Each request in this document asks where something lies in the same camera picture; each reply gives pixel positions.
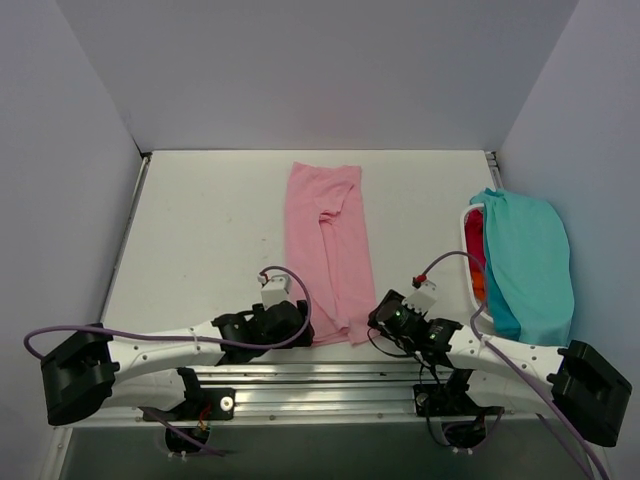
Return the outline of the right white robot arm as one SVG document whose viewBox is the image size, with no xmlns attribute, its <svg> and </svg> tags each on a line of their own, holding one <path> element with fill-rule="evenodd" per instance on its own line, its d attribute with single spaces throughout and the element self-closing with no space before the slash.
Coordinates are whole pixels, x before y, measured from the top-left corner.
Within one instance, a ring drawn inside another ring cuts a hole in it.
<svg viewBox="0 0 640 480">
<path fill-rule="evenodd" d="M 539 346 L 477 333 L 454 320 L 427 318 L 434 302 L 390 290 L 368 325 L 427 365 L 452 370 L 456 380 L 443 390 L 450 409 L 561 414 L 584 440 L 617 444 L 632 385 L 595 348 L 577 340 Z"/>
</svg>

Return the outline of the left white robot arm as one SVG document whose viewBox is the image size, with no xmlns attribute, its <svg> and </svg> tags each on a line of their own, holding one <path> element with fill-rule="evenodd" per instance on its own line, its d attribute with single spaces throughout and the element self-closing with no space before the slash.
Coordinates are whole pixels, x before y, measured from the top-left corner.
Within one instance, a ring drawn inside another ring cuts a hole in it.
<svg viewBox="0 0 640 480">
<path fill-rule="evenodd" d="M 274 349 L 314 340 L 304 300 L 227 313 L 193 327 L 131 334 L 92 324 L 40 361 L 52 426 L 84 420 L 102 408 L 144 407 L 190 419 L 205 404 L 196 366 L 241 365 Z"/>
</svg>

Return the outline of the pink t shirt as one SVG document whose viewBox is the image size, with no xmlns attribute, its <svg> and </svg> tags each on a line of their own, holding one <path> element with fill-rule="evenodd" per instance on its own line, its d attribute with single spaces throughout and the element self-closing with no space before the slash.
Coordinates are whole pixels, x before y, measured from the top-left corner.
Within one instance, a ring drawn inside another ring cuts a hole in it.
<svg viewBox="0 0 640 480">
<path fill-rule="evenodd" d="M 362 169 L 294 163 L 284 206 L 286 266 L 311 298 L 314 343 L 367 341 L 376 306 Z"/>
</svg>

